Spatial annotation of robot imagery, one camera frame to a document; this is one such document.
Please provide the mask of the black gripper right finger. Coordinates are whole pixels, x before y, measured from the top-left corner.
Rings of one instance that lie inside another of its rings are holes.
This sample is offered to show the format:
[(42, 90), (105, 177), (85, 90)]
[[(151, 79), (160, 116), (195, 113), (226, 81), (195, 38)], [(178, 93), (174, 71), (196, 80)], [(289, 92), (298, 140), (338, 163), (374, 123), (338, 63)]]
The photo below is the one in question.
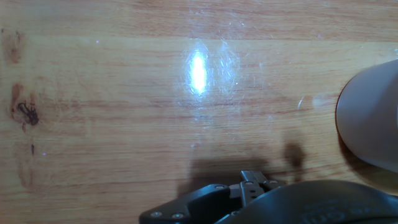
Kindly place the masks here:
[(254, 171), (253, 176), (264, 190), (274, 190), (285, 185), (282, 181), (267, 179), (260, 171)]

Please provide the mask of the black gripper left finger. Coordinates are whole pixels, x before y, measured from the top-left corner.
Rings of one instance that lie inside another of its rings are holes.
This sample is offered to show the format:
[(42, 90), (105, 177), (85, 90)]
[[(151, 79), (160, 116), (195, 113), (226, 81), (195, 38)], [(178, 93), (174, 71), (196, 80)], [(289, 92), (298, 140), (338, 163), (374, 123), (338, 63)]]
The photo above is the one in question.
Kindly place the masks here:
[(217, 223), (229, 218), (264, 193), (264, 176), (244, 170), (234, 185), (210, 184), (143, 212), (139, 224)]

